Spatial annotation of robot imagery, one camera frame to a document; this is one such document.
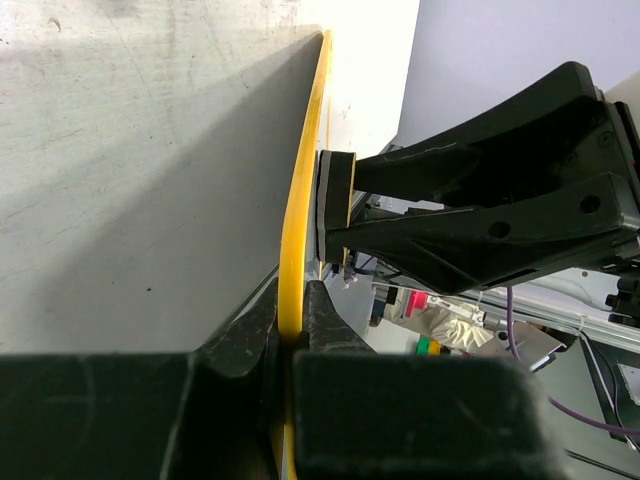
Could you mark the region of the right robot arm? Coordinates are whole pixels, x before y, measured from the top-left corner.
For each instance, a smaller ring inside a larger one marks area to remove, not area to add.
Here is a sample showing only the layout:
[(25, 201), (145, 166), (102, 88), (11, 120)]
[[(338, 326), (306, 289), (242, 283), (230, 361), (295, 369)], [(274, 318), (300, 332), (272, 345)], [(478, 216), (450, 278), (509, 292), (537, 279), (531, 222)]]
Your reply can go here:
[(635, 277), (638, 164), (628, 109), (569, 61), (458, 126), (359, 160), (357, 190), (413, 208), (328, 240), (446, 295), (568, 268)]

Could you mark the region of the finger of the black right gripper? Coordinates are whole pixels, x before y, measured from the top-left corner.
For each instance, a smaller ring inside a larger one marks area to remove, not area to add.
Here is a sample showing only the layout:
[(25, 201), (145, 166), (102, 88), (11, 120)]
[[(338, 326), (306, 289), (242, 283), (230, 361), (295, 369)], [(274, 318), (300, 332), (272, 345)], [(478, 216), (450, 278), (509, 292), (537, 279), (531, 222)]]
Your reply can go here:
[(514, 204), (368, 221), (343, 244), (439, 293), (515, 285), (591, 267), (622, 239), (629, 210), (615, 183), (603, 174)]
[(355, 189), (448, 206), (491, 206), (552, 187), (601, 106), (589, 69), (561, 64), (476, 117), (414, 145), (361, 159)]

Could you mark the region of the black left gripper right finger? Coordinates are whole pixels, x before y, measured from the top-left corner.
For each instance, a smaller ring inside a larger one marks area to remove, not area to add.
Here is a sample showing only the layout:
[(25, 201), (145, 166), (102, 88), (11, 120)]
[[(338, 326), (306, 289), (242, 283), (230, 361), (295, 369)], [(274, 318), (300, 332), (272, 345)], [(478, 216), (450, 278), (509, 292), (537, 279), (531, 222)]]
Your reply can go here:
[(379, 354), (306, 285), (293, 358), (301, 479), (564, 479), (532, 375), (509, 358)]

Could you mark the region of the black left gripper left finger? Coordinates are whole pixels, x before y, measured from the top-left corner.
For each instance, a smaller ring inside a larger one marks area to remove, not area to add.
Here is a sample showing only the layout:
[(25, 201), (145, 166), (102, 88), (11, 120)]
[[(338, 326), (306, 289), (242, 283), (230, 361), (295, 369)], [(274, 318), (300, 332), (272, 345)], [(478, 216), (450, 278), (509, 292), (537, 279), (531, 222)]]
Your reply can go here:
[(5, 479), (275, 479), (276, 283), (193, 351), (1, 359)]

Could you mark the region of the yellow-framed whiteboard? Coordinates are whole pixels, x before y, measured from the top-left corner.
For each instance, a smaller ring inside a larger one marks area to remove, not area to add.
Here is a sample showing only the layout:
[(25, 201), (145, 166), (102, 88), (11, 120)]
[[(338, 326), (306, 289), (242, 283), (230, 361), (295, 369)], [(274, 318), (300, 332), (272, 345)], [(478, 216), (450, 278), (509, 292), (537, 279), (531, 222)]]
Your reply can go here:
[(283, 418), (275, 427), (281, 446), (279, 477), (295, 479), (294, 425), (289, 399), (289, 370), (292, 355), (303, 330), (303, 296), (308, 224), (314, 186), (316, 149), (325, 111), (325, 90), (330, 82), (333, 61), (333, 32), (322, 33), (322, 43), (311, 86), (308, 105), (296, 155), (282, 227), (278, 292), (277, 329), (280, 334), (283, 374)]

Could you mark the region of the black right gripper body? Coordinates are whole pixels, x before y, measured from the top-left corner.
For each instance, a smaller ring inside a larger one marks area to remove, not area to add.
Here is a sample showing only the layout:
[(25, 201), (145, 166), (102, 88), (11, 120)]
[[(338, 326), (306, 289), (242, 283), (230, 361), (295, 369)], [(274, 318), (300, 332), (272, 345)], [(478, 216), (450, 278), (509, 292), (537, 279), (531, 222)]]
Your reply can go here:
[(594, 87), (597, 99), (605, 105), (605, 127), (599, 127), (598, 151), (602, 160), (598, 166), (616, 178), (616, 188), (622, 191), (623, 215), (626, 227), (621, 240), (614, 240), (592, 262), (593, 270), (639, 269), (639, 135), (629, 105), (610, 99)]

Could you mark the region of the yellow bone-shaped eraser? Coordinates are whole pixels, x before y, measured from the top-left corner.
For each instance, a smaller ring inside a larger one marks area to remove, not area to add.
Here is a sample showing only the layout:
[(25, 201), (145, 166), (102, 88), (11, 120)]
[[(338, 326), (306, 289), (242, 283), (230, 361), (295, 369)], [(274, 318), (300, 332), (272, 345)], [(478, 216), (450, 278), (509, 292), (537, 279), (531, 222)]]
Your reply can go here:
[(326, 264), (342, 264), (346, 250), (329, 240), (334, 230), (349, 226), (355, 176), (356, 154), (322, 150), (316, 181), (315, 227), (318, 259)]

